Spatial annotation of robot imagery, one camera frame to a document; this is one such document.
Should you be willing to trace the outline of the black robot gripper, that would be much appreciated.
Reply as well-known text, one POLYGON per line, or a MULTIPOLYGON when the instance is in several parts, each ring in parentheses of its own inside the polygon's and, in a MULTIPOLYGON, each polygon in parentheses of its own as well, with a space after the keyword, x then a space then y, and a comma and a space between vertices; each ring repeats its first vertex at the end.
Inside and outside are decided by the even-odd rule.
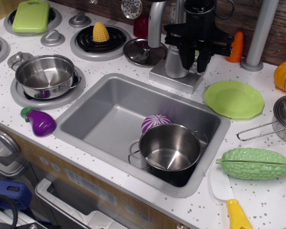
POLYGON ((226 20, 216 12, 215 0, 186 0, 182 7, 185 22, 164 26, 165 42, 179 46, 179 55, 184 69, 190 70, 195 60, 195 51, 199 50, 197 72, 203 73, 214 54, 230 56, 234 36, 219 29, 215 19, 226 20))

